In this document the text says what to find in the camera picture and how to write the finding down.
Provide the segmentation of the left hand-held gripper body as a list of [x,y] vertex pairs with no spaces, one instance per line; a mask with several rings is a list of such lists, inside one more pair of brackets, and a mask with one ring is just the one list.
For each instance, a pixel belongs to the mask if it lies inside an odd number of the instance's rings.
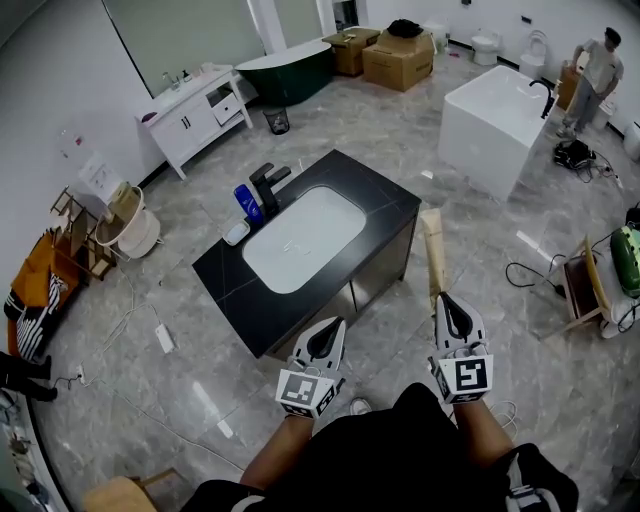
[[289,415],[319,419],[339,395],[346,379],[339,371],[344,350],[327,361],[303,358],[296,350],[279,374],[275,400]]

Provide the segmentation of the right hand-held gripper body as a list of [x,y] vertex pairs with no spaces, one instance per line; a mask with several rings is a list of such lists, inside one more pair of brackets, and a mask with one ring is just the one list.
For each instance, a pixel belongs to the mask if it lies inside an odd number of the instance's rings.
[[445,404],[478,401],[493,387],[494,360],[484,342],[438,351],[429,362]]

